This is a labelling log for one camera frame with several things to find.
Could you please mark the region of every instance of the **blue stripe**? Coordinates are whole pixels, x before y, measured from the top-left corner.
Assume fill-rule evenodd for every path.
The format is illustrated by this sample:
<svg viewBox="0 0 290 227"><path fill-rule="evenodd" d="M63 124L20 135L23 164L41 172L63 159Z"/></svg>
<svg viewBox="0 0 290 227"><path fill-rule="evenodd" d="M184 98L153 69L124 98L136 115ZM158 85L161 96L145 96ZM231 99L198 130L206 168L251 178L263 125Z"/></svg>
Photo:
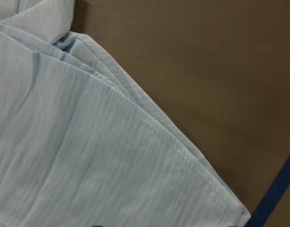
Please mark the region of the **blue stripe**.
<svg viewBox="0 0 290 227"><path fill-rule="evenodd" d="M290 156L245 227L262 227L290 185Z"/></svg>

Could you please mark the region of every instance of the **cloth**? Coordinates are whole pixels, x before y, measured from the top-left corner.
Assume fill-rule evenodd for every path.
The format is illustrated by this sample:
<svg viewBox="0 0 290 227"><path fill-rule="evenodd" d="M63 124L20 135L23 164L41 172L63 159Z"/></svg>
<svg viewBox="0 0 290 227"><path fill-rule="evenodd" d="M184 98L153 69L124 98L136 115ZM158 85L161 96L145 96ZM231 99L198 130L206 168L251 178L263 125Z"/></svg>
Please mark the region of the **cloth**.
<svg viewBox="0 0 290 227"><path fill-rule="evenodd" d="M73 0L0 0L0 226L228 227L250 214Z"/></svg>

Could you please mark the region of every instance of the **garment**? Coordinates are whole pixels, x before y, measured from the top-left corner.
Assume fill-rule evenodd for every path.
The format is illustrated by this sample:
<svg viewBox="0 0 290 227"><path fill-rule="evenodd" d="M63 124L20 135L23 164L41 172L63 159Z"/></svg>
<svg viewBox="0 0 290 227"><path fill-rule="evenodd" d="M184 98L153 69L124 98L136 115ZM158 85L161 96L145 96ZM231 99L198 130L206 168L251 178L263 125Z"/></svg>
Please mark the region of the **garment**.
<svg viewBox="0 0 290 227"><path fill-rule="evenodd" d="M227 227L249 212L72 0L0 0L0 225Z"/></svg>

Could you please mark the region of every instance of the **brown background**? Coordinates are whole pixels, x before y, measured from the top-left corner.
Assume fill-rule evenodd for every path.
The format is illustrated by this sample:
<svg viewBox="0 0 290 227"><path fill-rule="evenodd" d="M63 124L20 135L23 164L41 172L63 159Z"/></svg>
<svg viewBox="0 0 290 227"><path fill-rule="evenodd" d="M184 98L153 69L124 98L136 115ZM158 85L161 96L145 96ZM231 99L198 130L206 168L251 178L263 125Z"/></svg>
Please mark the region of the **brown background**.
<svg viewBox="0 0 290 227"><path fill-rule="evenodd" d="M290 1L77 0L90 35L252 213L290 154ZM290 227L290 187L266 227Z"/></svg>

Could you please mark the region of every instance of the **textured fabric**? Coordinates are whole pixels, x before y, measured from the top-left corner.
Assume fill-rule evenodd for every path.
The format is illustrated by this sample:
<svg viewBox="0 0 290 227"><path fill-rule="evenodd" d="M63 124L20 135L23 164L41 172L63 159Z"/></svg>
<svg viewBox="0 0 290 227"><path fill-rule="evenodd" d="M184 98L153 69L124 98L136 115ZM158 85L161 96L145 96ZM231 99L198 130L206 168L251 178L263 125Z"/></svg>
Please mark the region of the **textured fabric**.
<svg viewBox="0 0 290 227"><path fill-rule="evenodd" d="M0 226L243 226L204 155L72 14L0 1Z"/></svg>

